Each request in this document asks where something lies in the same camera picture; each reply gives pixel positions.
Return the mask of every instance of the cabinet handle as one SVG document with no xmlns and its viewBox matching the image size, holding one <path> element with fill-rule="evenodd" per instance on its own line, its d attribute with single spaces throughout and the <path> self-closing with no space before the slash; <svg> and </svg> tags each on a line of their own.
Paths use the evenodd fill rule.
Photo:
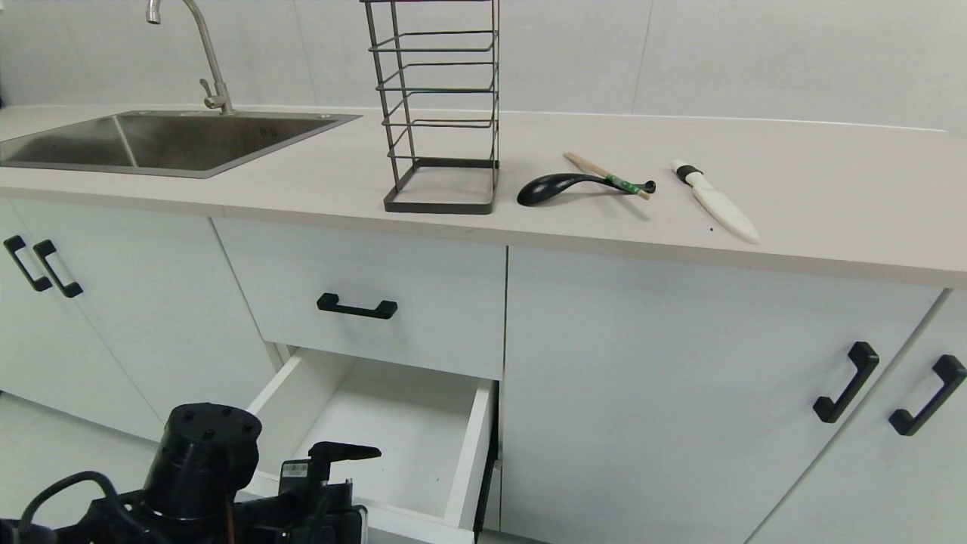
<svg viewBox="0 0 967 544">
<path fill-rule="evenodd" d="M 820 397 L 812 405 L 812 410 L 824 423 L 836 423 L 840 415 L 846 411 L 846 407 L 853 402 L 856 394 L 863 389 L 869 377 L 873 375 L 876 365 L 880 364 L 880 356 L 866 342 L 857 342 L 850 348 L 849 360 L 856 365 L 856 375 L 839 395 L 839 400 L 834 403 L 829 397 Z"/>
<path fill-rule="evenodd" d="M 336 314 L 349 314 L 350 316 L 372 317 L 374 319 L 389 319 L 396 313 L 396 302 L 384 300 L 376 306 L 375 310 L 366 308 L 353 308 L 352 306 L 339 306 L 339 295 L 324 292 L 319 300 L 315 301 L 315 307 L 323 312 L 334 312 Z"/>
<path fill-rule="evenodd" d="M 61 294 L 68 298 L 74 298 L 80 293 L 84 292 L 84 289 L 80 288 L 80 285 L 77 282 L 67 285 L 64 285 L 64 282 L 61 282 L 60 278 L 57 276 L 57 273 L 54 272 L 53 267 L 51 267 L 50 263 L 47 262 L 47 258 L 56 252 L 57 248 L 54 247 L 54 243 L 50 240 L 44 240 L 43 242 L 34 244 L 34 253 L 36 253 L 37 257 L 40 258 L 41 264 L 44 266 L 47 274 L 50 274 L 50 277 L 54 279 L 54 284 L 58 289 L 60 289 Z"/>
<path fill-rule="evenodd" d="M 36 292 L 46 291 L 51 287 L 53 287 L 50 284 L 50 279 L 47 276 L 41 276 L 40 278 L 35 280 L 30 275 L 30 272 L 27 271 L 27 267 L 23 265 L 23 262 L 20 260 L 20 257 L 16 256 L 16 252 L 27 247 L 27 244 L 23 241 L 23 238 L 21 238 L 19 235 L 14 236 L 13 238 L 7 238 L 6 240 L 3 241 L 3 247 L 7 248 L 7 253 L 10 254 L 10 257 L 16 263 L 16 267 L 20 269 L 20 273 L 22 273 L 23 277 L 27 279 L 27 282 L 30 284 L 30 287 L 34 288 L 34 291 Z"/>
<path fill-rule="evenodd" d="M 910 415 L 910 412 L 901 408 L 890 416 L 890 423 L 901 436 L 911 437 L 920 430 L 930 417 L 951 397 L 957 387 L 967 378 L 967 369 L 960 364 L 953 355 L 944 355 L 933 365 L 933 372 L 944 382 L 944 386 L 937 391 L 937 394 L 930 399 L 929 403 L 917 414 L 917 417 Z"/>
</svg>

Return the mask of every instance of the stainless steel sink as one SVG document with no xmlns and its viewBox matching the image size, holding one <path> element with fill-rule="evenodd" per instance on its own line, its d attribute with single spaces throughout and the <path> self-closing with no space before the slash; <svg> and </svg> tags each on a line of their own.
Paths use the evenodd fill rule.
<svg viewBox="0 0 967 544">
<path fill-rule="evenodd" d="M 207 178 L 357 117 L 128 111 L 0 142 L 0 166 Z"/>
</svg>

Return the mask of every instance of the knife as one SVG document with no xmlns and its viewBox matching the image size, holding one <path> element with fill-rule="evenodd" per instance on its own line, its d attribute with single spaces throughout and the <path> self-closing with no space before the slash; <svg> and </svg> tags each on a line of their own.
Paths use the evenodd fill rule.
<svg viewBox="0 0 967 544">
<path fill-rule="evenodd" d="M 691 193 L 695 195 L 695 199 L 723 227 L 750 244 L 759 243 L 759 233 L 755 231 L 752 221 L 742 213 L 739 206 L 729 200 L 728 196 L 712 187 L 709 180 L 705 179 L 702 170 L 684 161 L 672 161 L 671 169 L 679 179 L 691 186 Z"/>
</svg>

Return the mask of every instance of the white wall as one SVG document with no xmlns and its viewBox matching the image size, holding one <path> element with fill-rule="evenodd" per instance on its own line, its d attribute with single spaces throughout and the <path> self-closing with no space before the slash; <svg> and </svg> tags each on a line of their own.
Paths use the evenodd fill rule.
<svg viewBox="0 0 967 544">
<path fill-rule="evenodd" d="M 200 104 L 209 74 L 177 0 L 164 0 L 160 27 L 144 22 L 146 0 L 2 1 L 8 104 Z M 377 104 L 358 0 L 198 3 L 237 104 Z M 470 24 L 476 7 L 400 9 L 428 27 Z M 967 131 L 964 0 L 503 0 L 502 10 L 506 110 Z"/>
</svg>

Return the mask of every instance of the kitchen counter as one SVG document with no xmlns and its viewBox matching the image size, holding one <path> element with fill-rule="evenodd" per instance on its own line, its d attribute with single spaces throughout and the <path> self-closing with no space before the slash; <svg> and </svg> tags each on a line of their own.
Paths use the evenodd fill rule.
<svg viewBox="0 0 967 544">
<path fill-rule="evenodd" d="M 131 109 L 137 107 L 6 108 L 0 140 Z M 0 168 L 0 196 L 967 287 L 967 183 L 960 177 L 967 140 L 960 136 L 830 123 L 505 112 L 494 213 L 414 215 L 383 211 L 393 181 L 378 111 L 271 109 L 363 118 L 203 180 Z M 467 149 L 446 131 L 417 133 L 417 144 L 423 154 Z M 634 183 L 653 179 L 658 192 L 644 201 L 579 186 L 544 207 L 517 205 L 517 191 L 531 179 L 574 171 L 564 151 Z M 712 219 L 668 169 L 672 159 L 704 170 L 755 223 L 761 244 L 740 240 Z"/>
</svg>

